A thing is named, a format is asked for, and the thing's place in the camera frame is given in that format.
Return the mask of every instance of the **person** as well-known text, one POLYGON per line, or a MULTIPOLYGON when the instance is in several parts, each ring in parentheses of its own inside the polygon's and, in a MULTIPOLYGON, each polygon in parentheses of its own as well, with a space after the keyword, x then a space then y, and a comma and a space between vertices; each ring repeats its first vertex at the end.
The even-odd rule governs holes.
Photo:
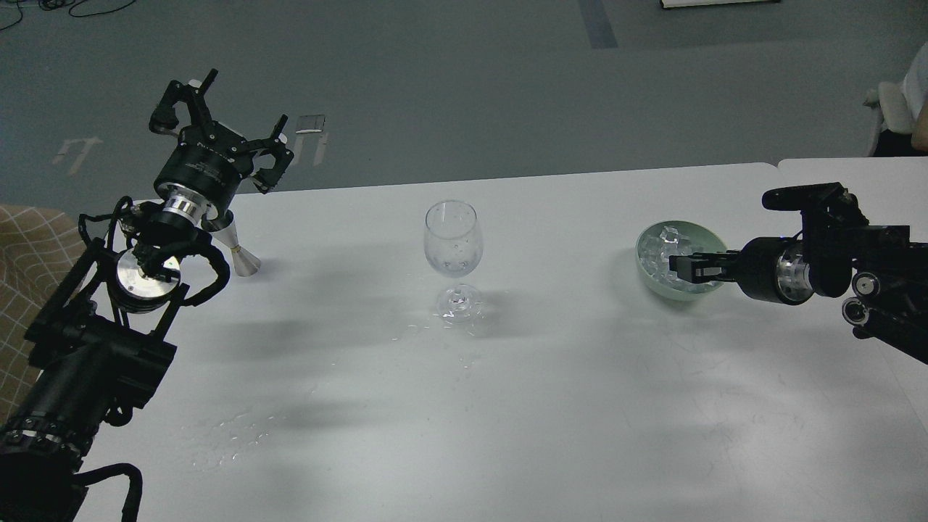
POLYGON ((915 121, 911 135, 880 133, 874 156, 928 156, 928 43, 919 49, 900 85, 915 121))

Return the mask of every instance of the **wine glass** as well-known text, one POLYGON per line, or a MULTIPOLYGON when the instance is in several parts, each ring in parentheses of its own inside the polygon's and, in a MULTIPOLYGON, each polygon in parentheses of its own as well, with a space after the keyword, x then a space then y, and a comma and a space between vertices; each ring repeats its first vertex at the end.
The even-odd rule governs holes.
MULTIPOLYGON (((432 205, 425 214, 425 257, 449 278, 462 278, 477 268, 483 257, 483 236, 472 206, 456 200, 432 205)), ((477 319, 482 306, 480 291, 463 283, 442 290, 436 303, 439 317, 450 323, 477 319)))

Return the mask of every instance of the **beige checkered cloth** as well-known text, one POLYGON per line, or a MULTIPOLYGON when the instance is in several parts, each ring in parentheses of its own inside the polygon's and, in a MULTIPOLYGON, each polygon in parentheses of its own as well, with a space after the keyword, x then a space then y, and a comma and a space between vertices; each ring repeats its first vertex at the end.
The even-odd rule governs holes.
POLYGON ((0 205, 0 423, 39 371, 28 365, 32 320, 84 251, 74 222, 58 210, 0 205))

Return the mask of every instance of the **bowl of ice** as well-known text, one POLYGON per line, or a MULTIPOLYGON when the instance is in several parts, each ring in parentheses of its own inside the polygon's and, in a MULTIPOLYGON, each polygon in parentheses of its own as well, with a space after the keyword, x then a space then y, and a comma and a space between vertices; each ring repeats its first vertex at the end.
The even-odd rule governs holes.
POLYGON ((670 270, 671 255, 725 252, 725 244, 711 230, 689 221, 662 221, 645 228, 635 251, 638 272, 653 292, 675 301, 693 301, 722 285, 719 281, 693 284, 670 270))

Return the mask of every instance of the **metal jigger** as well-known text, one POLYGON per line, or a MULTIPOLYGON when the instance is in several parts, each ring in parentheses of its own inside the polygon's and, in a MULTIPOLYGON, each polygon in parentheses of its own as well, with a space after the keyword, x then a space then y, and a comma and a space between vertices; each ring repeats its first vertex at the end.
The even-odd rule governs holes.
POLYGON ((238 244, 235 216, 231 210, 226 210, 226 215, 212 221, 203 221, 203 229, 229 247, 232 253, 232 266, 235 268, 236 275, 247 278, 261 267, 261 259, 258 259, 254 254, 245 250, 245 247, 238 244))

